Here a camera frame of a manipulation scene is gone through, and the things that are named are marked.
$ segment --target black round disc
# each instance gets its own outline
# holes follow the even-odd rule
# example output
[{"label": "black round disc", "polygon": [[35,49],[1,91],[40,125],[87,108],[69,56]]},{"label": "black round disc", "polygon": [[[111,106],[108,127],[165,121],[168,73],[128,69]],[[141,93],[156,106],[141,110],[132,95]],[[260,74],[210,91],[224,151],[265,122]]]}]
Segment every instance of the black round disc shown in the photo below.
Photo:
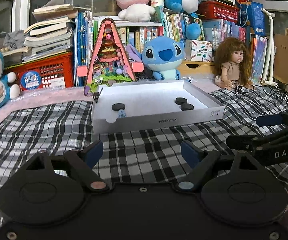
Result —
[{"label": "black round disc", "polygon": [[125,109],[125,105],[122,103],[116,103],[114,105],[112,105],[112,110],[118,112],[119,110],[124,110]]},{"label": "black round disc", "polygon": [[83,201],[82,187],[57,174],[36,174],[35,178],[18,179],[0,189],[0,211],[25,225],[61,221],[73,214]]},{"label": "black round disc", "polygon": [[175,99],[175,104],[181,106],[182,104],[187,103],[187,99],[186,98],[176,98]]},{"label": "black round disc", "polygon": [[193,110],[193,109],[194,109],[194,106],[191,105],[191,104],[183,103],[183,104],[181,105],[181,110],[182,110],[182,111]]},{"label": "black round disc", "polygon": [[288,193],[270,174],[243,170],[207,182],[201,200],[216,219],[234,226],[257,227],[282,217]]}]

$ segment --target red plastic basket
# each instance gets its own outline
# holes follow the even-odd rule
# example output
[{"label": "red plastic basket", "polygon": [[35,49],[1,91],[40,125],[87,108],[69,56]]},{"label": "red plastic basket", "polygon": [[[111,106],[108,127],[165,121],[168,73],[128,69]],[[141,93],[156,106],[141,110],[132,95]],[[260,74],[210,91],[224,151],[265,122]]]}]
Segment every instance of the red plastic basket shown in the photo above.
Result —
[{"label": "red plastic basket", "polygon": [[57,87],[73,87],[73,53],[63,53],[17,67],[11,67],[5,70],[4,73],[15,72],[17,76],[15,83],[19,84],[22,90],[27,90],[21,84],[21,77],[29,71],[36,71],[40,75],[41,85],[38,88],[54,87],[55,79]]},{"label": "red plastic basket", "polygon": [[230,22],[238,23],[239,9],[217,1],[205,1],[198,6],[197,13],[203,20],[224,19]]}]

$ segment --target white desk lamp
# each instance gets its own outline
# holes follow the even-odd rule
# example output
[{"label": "white desk lamp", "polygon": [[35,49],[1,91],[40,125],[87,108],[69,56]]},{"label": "white desk lamp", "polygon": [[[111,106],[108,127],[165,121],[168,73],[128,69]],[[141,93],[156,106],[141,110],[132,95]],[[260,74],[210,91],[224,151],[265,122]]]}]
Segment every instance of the white desk lamp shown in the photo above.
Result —
[{"label": "white desk lamp", "polygon": [[[270,13],[264,8],[261,9],[263,13],[265,13],[269,17],[269,24],[270,24],[270,39],[269,39],[269,48],[267,50],[267,55],[265,59],[265,66],[263,69],[262,80],[260,84],[263,85],[271,85],[276,86],[277,83],[273,82],[273,63],[274,63],[274,34],[273,34],[273,17],[275,17],[274,13]],[[268,70],[270,64],[270,73],[269,73],[269,80],[266,80]]]}]

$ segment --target doll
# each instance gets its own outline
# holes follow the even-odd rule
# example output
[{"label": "doll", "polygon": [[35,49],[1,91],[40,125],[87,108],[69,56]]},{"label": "doll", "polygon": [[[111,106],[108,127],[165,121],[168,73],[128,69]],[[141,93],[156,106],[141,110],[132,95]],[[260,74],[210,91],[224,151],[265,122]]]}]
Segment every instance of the doll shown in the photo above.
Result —
[{"label": "doll", "polygon": [[218,46],[214,66],[217,70],[215,84],[219,87],[228,90],[237,85],[253,88],[252,82],[249,82],[251,57],[245,44],[237,38],[226,38]]}]

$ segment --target blue round sticker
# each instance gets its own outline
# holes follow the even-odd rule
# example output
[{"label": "blue round sticker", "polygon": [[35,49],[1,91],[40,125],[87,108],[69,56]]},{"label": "blue round sticker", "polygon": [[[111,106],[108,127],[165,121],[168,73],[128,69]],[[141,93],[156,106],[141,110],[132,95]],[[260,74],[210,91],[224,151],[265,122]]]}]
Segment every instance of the blue round sticker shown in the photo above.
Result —
[{"label": "blue round sticker", "polygon": [[29,71],[24,73],[21,78],[21,84],[24,89],[36,89],[42,84],[40,74],[36,71]]}]

